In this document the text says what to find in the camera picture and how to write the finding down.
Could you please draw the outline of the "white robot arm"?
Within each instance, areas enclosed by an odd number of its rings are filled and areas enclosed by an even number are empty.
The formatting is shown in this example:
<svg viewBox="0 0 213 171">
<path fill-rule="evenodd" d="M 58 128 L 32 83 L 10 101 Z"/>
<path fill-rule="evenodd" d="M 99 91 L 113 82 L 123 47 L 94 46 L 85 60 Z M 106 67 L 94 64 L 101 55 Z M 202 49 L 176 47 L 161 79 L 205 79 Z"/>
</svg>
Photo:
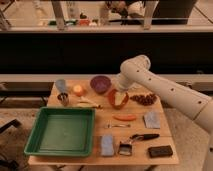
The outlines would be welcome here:
<svg viewBox="0 0 213 171">
<path fill-rule="evenodd" d="M 117 75 L 116 89 L 126 92 L 134 83 L 140 84 L 176 108 L 209 133 L 209 143 L 202 171 L 213 171 L 213 98 L 182 86 L 150 71 L 146 55 L 123 61 Z"/>
</svg>

